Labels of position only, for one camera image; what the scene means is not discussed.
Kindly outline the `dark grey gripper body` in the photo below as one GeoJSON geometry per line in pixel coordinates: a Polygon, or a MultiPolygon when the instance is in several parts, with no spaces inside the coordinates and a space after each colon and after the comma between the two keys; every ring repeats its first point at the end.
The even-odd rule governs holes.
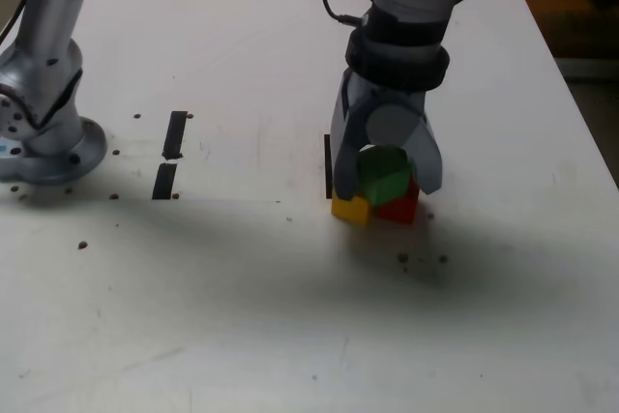
{"type": "Polygon", "coordinates": [[[352,106],[365,98],[378,98],[382,103],[406,103],[419,116],[426,116],[424,94],[379,86],[346,69],[339,88],[342,115],[346,116],[352,106]]]}

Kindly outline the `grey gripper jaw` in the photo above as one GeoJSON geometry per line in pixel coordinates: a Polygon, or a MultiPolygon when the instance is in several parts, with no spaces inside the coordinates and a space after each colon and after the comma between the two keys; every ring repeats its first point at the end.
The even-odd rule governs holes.
{"type": "Polygon", "coordinates": [[[357,191],[357,159],[361,149],[369,144],[367,115],[349,110],[343,116],[343,106],[337,105],[330,131],[332,181],[338,198],[351,200],[357,191]]]}
{"type": "Polygon", "coordinates": [[[404,104],[384,104],[368,117],[366,132],[371,144],[404,153],[423,193],[442,187],[442,156],[424,113],[404,104]]]}

